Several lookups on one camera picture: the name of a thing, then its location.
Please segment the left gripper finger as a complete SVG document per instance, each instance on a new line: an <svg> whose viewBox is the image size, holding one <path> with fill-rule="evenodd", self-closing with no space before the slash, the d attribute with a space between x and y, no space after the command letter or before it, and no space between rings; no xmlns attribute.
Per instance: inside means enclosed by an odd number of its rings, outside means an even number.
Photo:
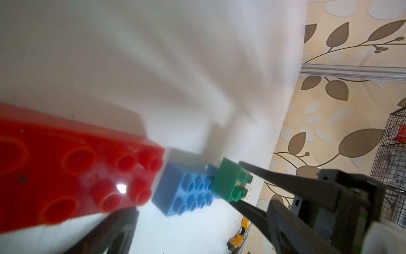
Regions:
<svg viewBox="0 0 406 254"><path fill-rule="evenodd" d="M112 212L65 253L128 254L139 214L136 207L123 208Z"/></svg>

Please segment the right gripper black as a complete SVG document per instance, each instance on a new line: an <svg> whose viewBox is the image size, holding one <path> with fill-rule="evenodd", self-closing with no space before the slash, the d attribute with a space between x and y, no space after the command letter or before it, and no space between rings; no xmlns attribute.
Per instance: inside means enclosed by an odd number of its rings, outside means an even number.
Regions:
<svg viewBox="0 0 406 254"><path fill-rule="evenodd" d="M385 186L366 175L322 169L312 179L239 165L295 196L291 208L271 201L266 211L229 202L278 254L358 254L367 229L380 218Z"/></svg>

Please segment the blue lego brick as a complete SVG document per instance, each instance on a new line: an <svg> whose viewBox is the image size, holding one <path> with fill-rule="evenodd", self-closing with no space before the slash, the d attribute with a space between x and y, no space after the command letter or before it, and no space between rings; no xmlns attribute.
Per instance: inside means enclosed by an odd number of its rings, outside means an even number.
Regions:
<svg viewBox="0 0 406 254"><path fill-rule="evenodd" d="M152 198L152 203L166 216L181 216L211 206L218 196L211 190L218 168L204 168L168 163Z"/></svg>

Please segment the red lego brick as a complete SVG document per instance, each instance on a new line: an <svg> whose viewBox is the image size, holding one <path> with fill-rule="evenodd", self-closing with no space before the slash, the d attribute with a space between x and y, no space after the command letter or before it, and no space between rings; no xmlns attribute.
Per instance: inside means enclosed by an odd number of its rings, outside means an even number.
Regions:
<svg viewBox="0 0 406 254"><path fill-rule="evenodd" d="M146 137L1 104L1 233L142 206L165 149Z"/></svg>

